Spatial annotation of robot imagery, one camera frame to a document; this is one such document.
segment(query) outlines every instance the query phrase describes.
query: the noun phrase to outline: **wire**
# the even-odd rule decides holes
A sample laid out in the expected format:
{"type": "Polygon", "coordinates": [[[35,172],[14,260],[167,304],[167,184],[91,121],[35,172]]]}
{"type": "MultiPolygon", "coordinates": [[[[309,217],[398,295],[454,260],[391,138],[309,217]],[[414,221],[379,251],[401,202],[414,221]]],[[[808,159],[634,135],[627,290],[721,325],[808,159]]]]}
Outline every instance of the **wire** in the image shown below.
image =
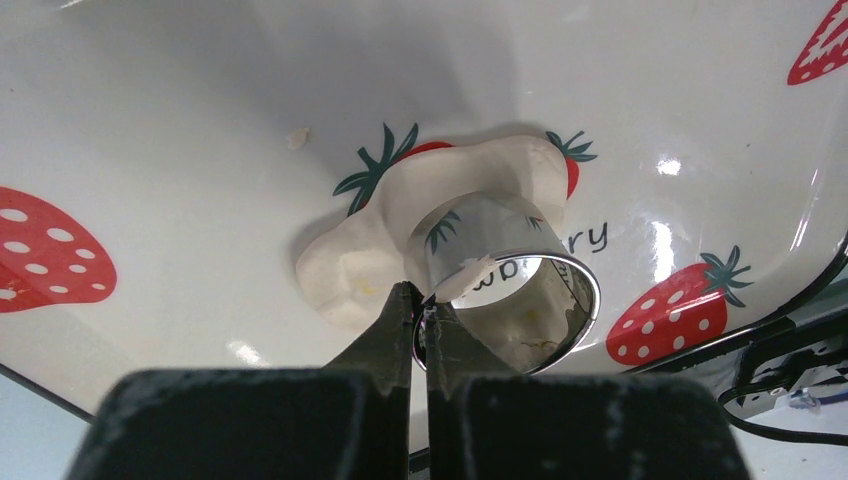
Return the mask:
{"type": "Polygon", "coordinates": [[[787,379],[784,377],[773,377],[762,382],[744,385],[741,387],[731,388],[722,393],[718,397],[719,403],[724,408],[724,413],[727,419],[734,427],[744,430],[750,434],[757,435],[779,442],[791,443],[815,443],[821,445],[837,445],[848,447],[848,435],[839,435],[836,433],[819,433],[819,432],[801,432],[796,430],[784,430],[782,428],[767,427],[758,425],[746,420],[742,420],[736,415],[730,413],[724,406],[745,395],[753,393],[762,393],[775,388],[785,387],[787,379]]]}

